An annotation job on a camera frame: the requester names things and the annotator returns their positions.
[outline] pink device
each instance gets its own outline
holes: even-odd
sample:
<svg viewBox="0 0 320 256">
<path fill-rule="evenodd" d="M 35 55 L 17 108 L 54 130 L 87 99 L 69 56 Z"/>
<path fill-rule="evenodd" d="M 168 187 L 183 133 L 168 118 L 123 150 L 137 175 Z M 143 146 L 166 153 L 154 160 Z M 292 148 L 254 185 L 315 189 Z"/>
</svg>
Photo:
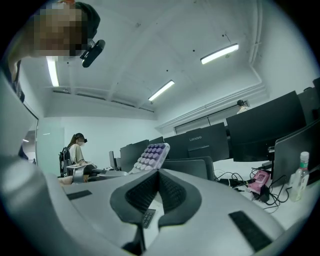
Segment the pink device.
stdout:
<svg viewBox="0 0 320 256">
<path fill-rule="evenodd" d="M 248 189 L 260 195 L 260 189 L 264 184 L 268 182 L 269 177 L 270 177 L 269 173 L 263 170 L 258 170 L 258 172 L 253 177 L 253 179 L 255 179 L 255 182 L 249 184 Z"/>
</svg>

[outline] keyboard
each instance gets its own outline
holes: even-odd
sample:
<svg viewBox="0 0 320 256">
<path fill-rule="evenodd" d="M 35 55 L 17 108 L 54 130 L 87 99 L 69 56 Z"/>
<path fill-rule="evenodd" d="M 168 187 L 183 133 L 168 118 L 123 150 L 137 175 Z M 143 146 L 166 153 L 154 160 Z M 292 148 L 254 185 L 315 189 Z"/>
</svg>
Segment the keyboard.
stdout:
<svg viewBox="0 0 320 256">
<path fill-rule="evenodd" d="M 143 222 L 142 222 L 143 227 L 145 229 L 147 229 L 149 227 L 149 224 L 150 224 L 153 216 L 155 215 L 155 212 L 156 212 L 156 210 L 154 210 L 154 209 L 146 210 L 144 217 L 143 217 Z"/>
</svg>

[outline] lenovo logo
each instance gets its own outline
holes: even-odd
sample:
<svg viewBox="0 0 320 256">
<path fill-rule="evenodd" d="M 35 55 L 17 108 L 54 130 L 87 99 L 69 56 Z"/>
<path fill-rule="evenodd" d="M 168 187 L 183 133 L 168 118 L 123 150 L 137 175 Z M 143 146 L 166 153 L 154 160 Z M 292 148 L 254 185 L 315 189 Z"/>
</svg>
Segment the lenovo logo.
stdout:
<svg viewBox="0 0 320 256">
<path fill-rule="evenodd" d="M 196 140 L 200 140 L 200 139 L 202 139 L 202 137 L 201 136 L 199 136 L 199 137 L 195 137 L 195 138 L 189 138 L 189 141 L 196 141 Z"/>
</svg>

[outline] lavender keyboard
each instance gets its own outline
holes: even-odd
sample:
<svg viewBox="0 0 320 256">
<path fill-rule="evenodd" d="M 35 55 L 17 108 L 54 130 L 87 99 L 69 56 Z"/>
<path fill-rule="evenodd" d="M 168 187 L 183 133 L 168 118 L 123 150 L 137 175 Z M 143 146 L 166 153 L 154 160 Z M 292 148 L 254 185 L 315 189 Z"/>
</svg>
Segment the lavender keyboard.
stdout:
<svg viewBox="0 0 320 256">
<path fill-rule="evenodd" d="M 168 143 L 150 144 L 134 164 L 139 171 L 160 169 L 170 150 Z"/>
</svg>

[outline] white desk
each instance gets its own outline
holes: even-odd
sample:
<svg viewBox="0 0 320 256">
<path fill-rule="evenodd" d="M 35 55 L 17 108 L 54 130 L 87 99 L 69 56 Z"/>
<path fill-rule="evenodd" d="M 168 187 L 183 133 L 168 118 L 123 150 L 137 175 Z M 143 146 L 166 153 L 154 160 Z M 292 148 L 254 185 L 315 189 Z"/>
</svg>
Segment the white desk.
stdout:
<svg viewBox="0 0 320 256">
<path fill-rule="evenodd" d="M 217 177 L 219 177 L 223 173 L 231 172 L 231 173 L 240 174 L 243 180 L 249 180 L 252 167 L 253 168 L 260 167 L 262 166 L 263 163 L 265 163 L 265 161 L 234 162 L 233 159 L 227 159 L 227 160 L 215 162 L 213 166 L 214 166 L 214 173 Z M 221 178 L 230 179 L 231 174 L 226 173 Z M 240 186 L 238 188 L 240 190 L 245 191 L 245 192 L 240 192 L 244 197 L 248 198 L 248 200 L 252 199 L 253 197 L 252 193 L 250 193 L 245 186 Z M 285 185 L 284 188 L 282 189 L 282 192 L 279 197 L 280 200 L 285 200 L 287 198 L 286 188 L 287 188 L 287 185 Z M 281 186 L 274 187 L 272 190 L 272 193 L 278 194 L 280 192 L 280 189 L 281 189 Z M 309 217 L 312 209 L 315 206 L 315 203 L 317 202 L 319 195 L 320 195 L 320 180 L 306 187 L 301 200 L 297 202 L 292 202 L 290 199 L 288 199 L 287 202 L 281 203 L 278 209 L 274 207 L 274 208 L 266 209 L 265 211 L 268 213 L 271 213 L 271 215 L 282 225 L 282 227 L 285 230 L 287 230 L 299 220 L 306 219 Z M 273 199 L 270 199 L 268 203 L 271 204 L 273 202 L 274 202 Z M 265 203 L 257 200 L 252 201 L 252 203 L 258 205 L 261 208 L 268 207 L 268 205 L 266 205 Z M 153 219 L 151 220 L 149 227 L 147 229 L 144 229 L 144 240 L 147 248 L 154 241 L 154 239 L 156 239 L 159 233 L 158 220 L 162 215 L 164 215 L 164 209 L 163 209 L 163 205 L 162 205 L 162 201 L 159 193 L 157 194 L 157 196 L 155 197 L 155 200 L 153 200 L 149 208 L 155 209 L 156 212 L 153 216 Z"/>
</svg>

